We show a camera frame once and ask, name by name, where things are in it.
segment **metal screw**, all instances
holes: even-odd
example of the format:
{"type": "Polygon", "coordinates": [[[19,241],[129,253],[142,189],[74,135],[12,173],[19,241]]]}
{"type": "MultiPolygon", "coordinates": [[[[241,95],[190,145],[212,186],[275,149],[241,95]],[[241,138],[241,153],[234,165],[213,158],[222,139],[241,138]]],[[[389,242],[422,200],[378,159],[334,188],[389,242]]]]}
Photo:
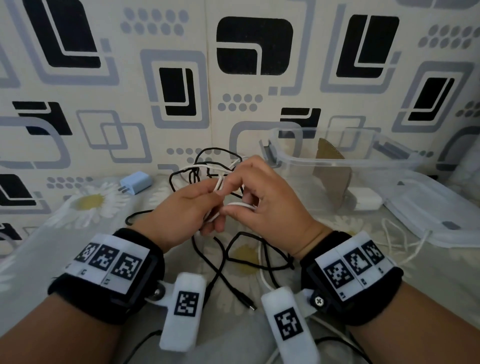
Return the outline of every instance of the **metal screw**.
{"type": "Polygon", "coordinates": [[[159,283],[153,294],[148,297],[148,299],[151,301],[159,301],[163,298],[163,296],[165,296],[165,287],[159,283]]]}
{"type": "Polygon", "coordinates": [[[325,301],[322,297],[320,296],[316,296],[315,297],[315,304],[318,306],[318,307],[322,307],[324,305],[325,301]]]}

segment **black wristband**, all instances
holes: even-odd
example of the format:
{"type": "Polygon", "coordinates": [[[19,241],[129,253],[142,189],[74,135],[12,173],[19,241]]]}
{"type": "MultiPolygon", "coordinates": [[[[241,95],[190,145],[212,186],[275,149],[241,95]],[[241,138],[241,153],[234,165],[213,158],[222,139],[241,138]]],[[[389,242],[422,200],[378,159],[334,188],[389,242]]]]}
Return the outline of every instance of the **black wristband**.
{"type": "MultiPolygon", "coordinates": [[[[315,259],[350,238],[351,236],[345,232],[334,231],[300,261],[302,289],[318,290],[321,287],[324,294],[330,297],[334,296],[334,294],[331,294],[332,292],[327,292],[330,283],[321,272],[315,259]]],[[[344,303],[328,307],[326,312],[346,325],[364,325],[377,317],[390,304],[401,286],[402,276],[403,270],[394,267],[369,288],[357,293],[344,303]]]]}
{"type": "Polygon", "coordinates": [[[52,282],[48,294],[58,294],[71,305],[100,321],[121,325],[145,305],[144,298],[155,290],[156,281],[164,277],[165,262],[162,250],[142,234],[122,228],[113,235],[150,249],[126,294],[113,292],[67,273],[52,282]]]}

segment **hand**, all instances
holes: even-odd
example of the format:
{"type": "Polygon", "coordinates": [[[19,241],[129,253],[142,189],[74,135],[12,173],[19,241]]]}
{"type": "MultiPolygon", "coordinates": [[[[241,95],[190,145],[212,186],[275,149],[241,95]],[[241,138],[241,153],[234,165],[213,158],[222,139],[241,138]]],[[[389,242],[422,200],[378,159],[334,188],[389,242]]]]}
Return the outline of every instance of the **hand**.
{"type": "Polygon", "coordinates": [[[134,222],[131,229],[143,234],[166,253],[202,228],[202,235],[213,230],[222,232],[225,216],[204,224],[204,217],[210,211],[217,211],[223,205],[224,197],[216,192],[217,179],[209,178],[190,184],[171,194],[155,210],[134,222]]]}
{"type": "Polygon", "coordinates": [[[288,183],[259,156],[239,164],[219,191],[223,196],[244,185],[242,201],[258,206],[227,205],[220,214],[238,220],[270,244],[302,259],[331,229],[316,221],[302,205],[288,183]]]}

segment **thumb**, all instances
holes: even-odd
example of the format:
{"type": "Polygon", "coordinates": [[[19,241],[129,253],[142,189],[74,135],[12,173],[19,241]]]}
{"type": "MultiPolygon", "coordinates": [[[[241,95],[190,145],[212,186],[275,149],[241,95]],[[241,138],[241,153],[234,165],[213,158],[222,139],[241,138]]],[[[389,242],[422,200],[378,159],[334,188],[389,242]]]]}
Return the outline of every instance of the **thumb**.
{"type": "Polygon", "coordinates": [[[211,192],[209,194],[203,194],[201,196],[198,196],[195,199],[195,202],[206,213],[208,212],[208,210],[211,210],[215,206],[220,205],[223,202],[223,199],[223,196],[220,196],[216,192],[211,192]]]}
{"type": "Polygon", "coordinates": [[[227,215],[255,231],[259,215],[250,209],[238,205],[226,205],[220,209],[221,215],[227,215]]]}

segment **qr code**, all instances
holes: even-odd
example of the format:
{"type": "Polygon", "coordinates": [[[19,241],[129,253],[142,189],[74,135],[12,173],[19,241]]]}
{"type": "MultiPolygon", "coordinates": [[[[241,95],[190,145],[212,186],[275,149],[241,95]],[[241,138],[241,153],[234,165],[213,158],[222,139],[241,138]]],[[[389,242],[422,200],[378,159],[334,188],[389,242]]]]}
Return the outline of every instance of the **qr code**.
{"type": "Polygon", "coordinates": [[[355,248],[351,252],[343,256],[347,263],[353,268],[353,271],[358,275],[362,274],[372,264],[368,261],[364,253],[361,252],[360,248],[355,248]]]}
{"type": "Polygon", "coordinates": [[[361,246],[364,252],[370,257],[370,260],[374,264],[380,263],[384,258],[385,255],[382,254],[378,246],[375,245],[373,241],[366,242],[364,245],[361,246]]]}
{"type": "Polygon", "coordinates": [[[108,267],[110,267],[118,253],[118,249],[103,244],[100,249],[95,253],[88,265],[106,271],[108,270],[108,267]]]}
{"type": "Polygon", "coordinates": [[[88,258],[95,252],[100,244],[97,243],[88,243],[88,245],[78,254],[73,260],[77,262],[85,263],[88,258]]]}
{"type": "Polygon", "coordinates": [[[274,319],[283,341],[303,332],[303,328],[293,307],[274,315],[274,319]]]}
{"type": "Polygon", "coordinates": [[[353,274],[350,273],[347,266],[341,260],[337,260],[324,268],[324,272],[335,288],[340,288],[351,280],[354,280],[353,274]]]}
{"type": "Polygon", "coordinates": [[[122,253],[118,262],[113,267],[111,274],[132,280],[141,264],[142,260],[140,258],[127,253],[122,253]]]}
{"type": "Polygon", "coordinates": [[[197,312],[198,297],[197,292],[179,291],[177,304],[175,305],[174,315],[195,317],[197,312]]]}

